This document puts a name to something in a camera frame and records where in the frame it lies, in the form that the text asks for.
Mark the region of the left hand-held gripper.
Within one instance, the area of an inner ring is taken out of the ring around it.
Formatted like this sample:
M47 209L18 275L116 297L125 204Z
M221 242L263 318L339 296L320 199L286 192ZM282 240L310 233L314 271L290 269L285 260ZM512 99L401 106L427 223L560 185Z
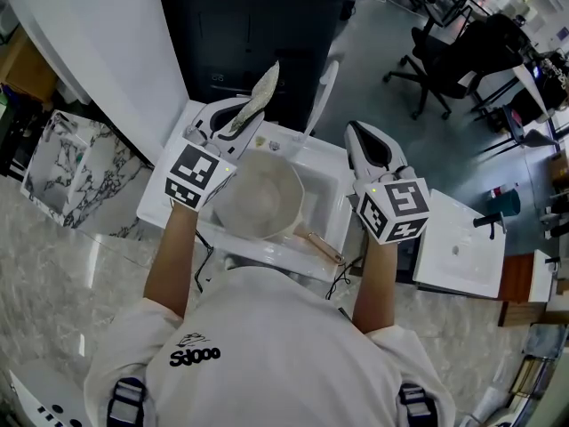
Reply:
M233 97L205 105L173 140L165 152L166 196L198 211L227 185L265 117L263 110L242 112L250 101Z

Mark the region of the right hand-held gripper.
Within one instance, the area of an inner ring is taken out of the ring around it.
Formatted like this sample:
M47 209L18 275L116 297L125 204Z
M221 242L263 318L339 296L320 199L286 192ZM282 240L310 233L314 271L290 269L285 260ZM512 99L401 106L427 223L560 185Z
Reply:
M344 140L356 180L353 212L379 244L417 238L429 219L429 190L399 144L379 128L347 123Z

